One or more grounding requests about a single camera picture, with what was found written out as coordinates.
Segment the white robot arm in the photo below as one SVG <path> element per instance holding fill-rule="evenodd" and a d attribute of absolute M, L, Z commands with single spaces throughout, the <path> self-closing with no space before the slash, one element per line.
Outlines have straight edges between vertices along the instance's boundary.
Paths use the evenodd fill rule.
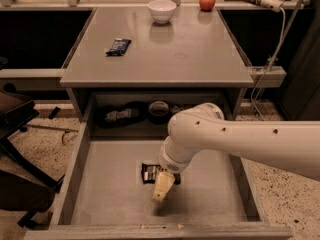
<path fill-rule="evenodd" d="M 152 200 L 160 203 L 174 175 L 202 150 L 215 150 L 311 179 L 320 178 L 319 121 L 228 121 L 213 103 L 171 117 L 162 144 Z"/>

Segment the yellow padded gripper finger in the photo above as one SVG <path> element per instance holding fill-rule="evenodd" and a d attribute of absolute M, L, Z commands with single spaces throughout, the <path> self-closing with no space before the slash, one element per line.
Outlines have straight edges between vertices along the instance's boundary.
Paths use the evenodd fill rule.
<path fill-rule="evenodd" d="M 152 201 L 155 203 L 161 203 L 173 186 L 174 182 L 175 177 L 172 173 L 167 171 L 160 172 L 156 178 Z"/>

